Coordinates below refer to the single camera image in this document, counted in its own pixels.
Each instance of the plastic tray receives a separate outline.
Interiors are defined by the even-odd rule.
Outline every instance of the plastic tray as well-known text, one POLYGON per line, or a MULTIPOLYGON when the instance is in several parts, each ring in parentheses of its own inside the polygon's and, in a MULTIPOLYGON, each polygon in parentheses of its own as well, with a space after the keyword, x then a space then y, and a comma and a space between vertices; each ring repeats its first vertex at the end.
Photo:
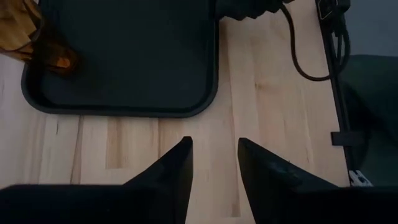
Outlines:
POLYGON ((41 0, 81 64, 68 78, 25 66, 24 96, 53 114, 193 116, 218 86, 214 7, 214 0, 41 0))

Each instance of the black cable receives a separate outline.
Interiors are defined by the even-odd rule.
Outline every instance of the black cable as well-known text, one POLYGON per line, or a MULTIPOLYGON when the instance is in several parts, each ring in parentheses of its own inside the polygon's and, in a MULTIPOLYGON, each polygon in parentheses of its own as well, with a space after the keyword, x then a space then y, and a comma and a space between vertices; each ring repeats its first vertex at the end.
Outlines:
POLYGON ((343 45, 342 41, 343 41, 343 39, 342 39, 341 35, 339 35, 337 37, 337 57, 336 57, 336 61, 337 61, 338 65, 341 63, 341 46, 343 45))
MULTIPOLYGON (((314 82, 322 82, 322 81, 326 81, 329 80, 331 77, 331 74, 325 76, 325 77, 312 77, 310 75, 307 75, 301 68, 301 66, 299 65, 299 62, 297 60, 297 54, 296 54, 296 39, 295 39, 295 31, 294 31, 294 23, 293 23, 293 19, 292 16, 290 15, 290 12, 287 10, 286 6, 283 4, 282 7, 282 12, 284 13, 287 22, 289 23, 289 29, 290 29, 290 47, 291 47, 291 51, 292 51, 292 59, 293 59, 293 64, 294 67, 297 69, 297 71, 299 72, 299 74, 301 76, 303 76, 304 78, 314 81, 314 82)), ((349 35, 348 35, 348 31, 347 28, 345 26, 345 23, 342 20, 338 21, 338 24, 336 24, 337 26, 339 26, 339 32, 341 32, 340 34, 338 34, 338 38, 343 38, 343 41, 345 43, 345 54, 343 57, 343 61, 340 64, 341 61, 341 41, 340 41, 340 46, 338 46, 338 48, 340 48, 340 56, 338 55, 338 63, 337 63, 337 67, 334 69, 334 74, 338 75, 339 73, 341 73, 341 71, 344 70, 345 66, 347 66, 348 60, 349 60, 349 55, 351 53, 351 46, 349 44, 349 35)))

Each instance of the black metal bracket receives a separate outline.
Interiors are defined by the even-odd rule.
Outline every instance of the black metal bracket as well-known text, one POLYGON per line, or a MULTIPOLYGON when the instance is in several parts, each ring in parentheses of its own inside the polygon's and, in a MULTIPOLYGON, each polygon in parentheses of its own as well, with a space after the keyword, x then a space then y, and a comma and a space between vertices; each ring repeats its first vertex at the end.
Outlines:
POLYGON ((334 146, 362 146, 366 143, 364 131, 332 132, 331 143, 334 146))

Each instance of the wooden table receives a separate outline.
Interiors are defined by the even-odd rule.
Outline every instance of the wooden table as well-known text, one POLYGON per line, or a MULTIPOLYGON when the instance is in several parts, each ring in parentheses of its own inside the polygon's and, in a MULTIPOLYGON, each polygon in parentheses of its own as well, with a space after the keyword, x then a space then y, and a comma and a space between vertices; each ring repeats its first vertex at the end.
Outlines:
MULTIPOLYGON (((309 74, 328 69, 314 1, 288 5, 298 59, 309 74)), ((0 187, 15 183, 121 184, 183 136, 194 140, 187 223, 254 223, 241 182, 237 141, 247 137, 330 182, 349 184, 330 82, 302 78, 281 12, 220 24, 220 86, 188 119, 47 115, 20 88, 23 64, 0 56, 0 187)))

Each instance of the power cord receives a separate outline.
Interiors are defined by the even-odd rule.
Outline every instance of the power cord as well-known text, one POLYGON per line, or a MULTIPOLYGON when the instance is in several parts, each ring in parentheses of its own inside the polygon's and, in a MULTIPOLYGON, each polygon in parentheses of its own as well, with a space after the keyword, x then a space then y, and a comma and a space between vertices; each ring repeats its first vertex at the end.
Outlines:
POLYGON ((336 60, 336 67, 334 68, 334 73, 329 74, 325 77, 312 77, 308 74, 306 74, 301 66, 299 65, 299 61, 297 60, 297 54, 296 54, 296 41, 295 41, 295 31, 294 31, 294 23, 292 16, 290 15, 290 12, 287 10, 286 6, 282 4, 281 8, 282 12, 284 13, 287 22, 289 23, 289 29, 290 29, 290 48, 292 52, 292 59, 293 59, 293 64, 294 67, 297 69, 298 73, 303 76, 304 78, 314 81, 314 82, 322 82, 329 80, 332 75, 338 75, 340 74, 344 68, 347 66, 348 60, 349 60, 349 55, 351 53, 351 45, 349 41, 349 35, 348 31, 345 25, 345 22, 343 20, 343 15, 339 14, 339 16, 335 16, 333 18, 333 21, 331 23, 332 29, 335 32, 336 37, 338 38, 338 46, 337 46, 337 56, 335 58, 336 60), (341 48, 342 48, 342 42, 344 41, 344 57, 343 60, 341 60, 341 48))

